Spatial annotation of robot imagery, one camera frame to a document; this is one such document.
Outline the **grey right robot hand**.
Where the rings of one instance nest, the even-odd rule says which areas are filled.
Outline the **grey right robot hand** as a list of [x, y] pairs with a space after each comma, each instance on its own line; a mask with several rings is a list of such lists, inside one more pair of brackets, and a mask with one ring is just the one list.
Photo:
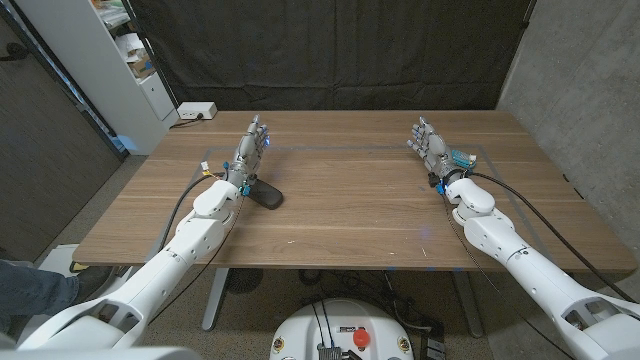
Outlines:
[[475, 167], [477, 157], [452, 149], [424, 116], [412, 126], [411, 133], [413, 139], [408, 140], [407, 145], [422, 159], [429, 186], [440, 193]]

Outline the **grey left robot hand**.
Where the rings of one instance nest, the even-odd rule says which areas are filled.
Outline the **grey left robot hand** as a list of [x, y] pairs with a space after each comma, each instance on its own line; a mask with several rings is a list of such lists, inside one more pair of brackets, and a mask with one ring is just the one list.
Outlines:
[[264, 150], [269, 146], [268, 126], [256, 114], [241, 137], [227, 170], [226, 181], [236, 187], [250, 185], [256, 177]]

